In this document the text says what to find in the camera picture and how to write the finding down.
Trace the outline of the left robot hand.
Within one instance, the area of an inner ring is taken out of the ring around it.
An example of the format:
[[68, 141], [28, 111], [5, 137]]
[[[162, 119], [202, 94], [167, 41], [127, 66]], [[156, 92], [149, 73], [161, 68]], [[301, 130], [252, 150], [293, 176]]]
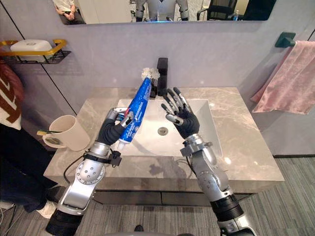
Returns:
[[[115, 124], [120, 114], [123, 114], [124, 117], [118, 124]], [[120, 138], [133, 121], [133, 118], [133, 111], [129, 112], [128, 108], [117, 107], [110, 109], [100, 128], [96, 141], [111, 146]]]

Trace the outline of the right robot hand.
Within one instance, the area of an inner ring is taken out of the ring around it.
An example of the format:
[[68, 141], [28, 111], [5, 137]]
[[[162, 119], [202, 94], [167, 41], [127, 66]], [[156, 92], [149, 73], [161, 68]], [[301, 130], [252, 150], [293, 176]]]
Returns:
[[166, 112], [165, 118], [174, 124], [183, 139], [199, 132], [199, 121], [188, 101], [177, 87], [168, 88], [167, 95], [163, 96], [163, 99], [167, 103], [166, 105], [161, 104]]

